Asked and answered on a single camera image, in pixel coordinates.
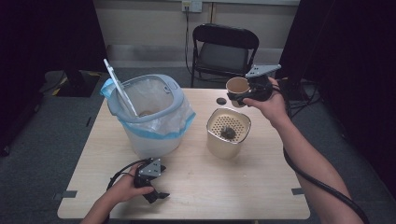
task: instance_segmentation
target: wooden table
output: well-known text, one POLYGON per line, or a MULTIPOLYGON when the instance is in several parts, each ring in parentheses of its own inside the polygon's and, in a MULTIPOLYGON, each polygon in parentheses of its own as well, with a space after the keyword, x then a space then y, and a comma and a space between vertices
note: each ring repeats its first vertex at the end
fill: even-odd
MULTIPOLYGON (((226 90, 183 89, 196 117, 180 146, 162 157, 163 175, 151 183, 170 196, 149 204, 139 196, 118 204, 111 218, 120 219, 306 219, 309 209, 295 173, 286 164, 282 143, 269 121, 254 107, 235 108, 226 90), (229 107, 251 119, 251 129, 239 155, 218 159, 206 147, 206 124, 220 107, 229 107)), ((117 171, 139 160, 104 100, 67 190, 75 198, 63 198, 60 218, 84 218, 105 191, 117 171)))

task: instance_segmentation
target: black device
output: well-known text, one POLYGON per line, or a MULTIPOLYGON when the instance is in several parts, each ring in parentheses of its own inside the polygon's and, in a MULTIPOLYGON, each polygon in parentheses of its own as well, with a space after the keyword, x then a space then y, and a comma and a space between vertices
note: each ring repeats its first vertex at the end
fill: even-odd
MULTIPOLYGON (((151 185, 151 180, 161 176, 161 173, 166 169, 165 166, 161 165, 161 159, 145 159, 140 161, 134 161, 131 164, 125 166, 120 171, 118 171, 112 178, 110 178, 110 182, 108 183, 107 190, 113 187, 113 184, 116 182, 117 178, 120 175, 129 175, 124 171, 129 167, 140 164, 136 172, 134 174, 134 186, 136 188, 143 188, 143 187, 153 187, 151 185)), ((151 193, 143 195, 149 203, 154 203, 157 199, 164 199, 169 196, 169 193, 162 193, 158 192, 156 189, 151 193)))
MULTIPOLYGON (((152 187, 151 180, 161 176, 161 172, 166 169, 161 165, 161 159, 154 160, 152 158, 147 160, 147 163, 141 164, 136 169, 134 175, 134 186, 136 188, 152 187)), ((164 199, 169 196, 169 193, 158 192, 156 189, 151 193, 143 195, 149 203, 154 203, 157 199, 164 199)))
POLYGON ((250 90, 245 93, 235 94, 228 92, 228 98, 230 100, 235 100, 240 105, 244 105, 242 102, 245 98, 250 98, 257 101, 268 100, 273 92, 273 85, 268 78, 268 74, 275 72, 281 68, 278 65, 255 65, 246 74, 250 90))

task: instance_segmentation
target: small black object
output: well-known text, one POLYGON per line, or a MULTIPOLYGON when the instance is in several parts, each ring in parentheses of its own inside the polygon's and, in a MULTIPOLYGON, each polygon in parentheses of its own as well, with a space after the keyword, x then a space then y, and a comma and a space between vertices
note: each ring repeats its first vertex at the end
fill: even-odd
POLYGON ((225 104, 227 104, 227 100, 220 97, 216 100, 216 103, 218 103, 219 105, 225 105, 225 104))
POLYGON ((220 135, 225 139, 233 139, 236 136, 236 132, 232 128, 224 126, 221 129, 220 135))
MULTIPOLYGON (((161 160, 148 159, 148 162, 140 165, 136 169, 134 175, 134 186, 136 188, 152 187, 151 180, 161 176, 161 172, 166 169, 161 165, 161 160)), ((169 193, 158 192, 156 189, 151 193, 143 195, 149 203, 154 203, 157 199, 164 199, 169 196, 169 193)))

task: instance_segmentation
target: cylindrical container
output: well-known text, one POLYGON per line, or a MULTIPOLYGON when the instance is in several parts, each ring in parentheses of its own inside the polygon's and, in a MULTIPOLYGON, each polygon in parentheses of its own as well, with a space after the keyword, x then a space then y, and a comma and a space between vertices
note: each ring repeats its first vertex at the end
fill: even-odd
POLYGON ((117 90, 107 104, 122 124, 140 159, 159 158, 178 147, 195 113, 178 84, 166 75, 145 75, 122 83, 136 114, 117 90))
POLYGON ((219 108, 207 122, 209 151, 218 158, 229 160, 241 150, 250 130, 250 118, 229 108, 219 108))

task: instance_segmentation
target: wall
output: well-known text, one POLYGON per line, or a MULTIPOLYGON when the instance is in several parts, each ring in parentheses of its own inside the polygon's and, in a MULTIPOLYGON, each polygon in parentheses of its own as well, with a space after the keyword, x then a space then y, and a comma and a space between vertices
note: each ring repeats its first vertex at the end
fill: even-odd
MULTIPOLYGON (((195 26, 213 21, 251 30, 260 39, 260 48, 283 49, 297 3, 263 2, 266 5, 203 2, 202 13, 190 13, 190 38, 195 26)), ((107 46, 185 44, 186 15, 181 12, 180 1, 94 0, 94 3, 107 46)))

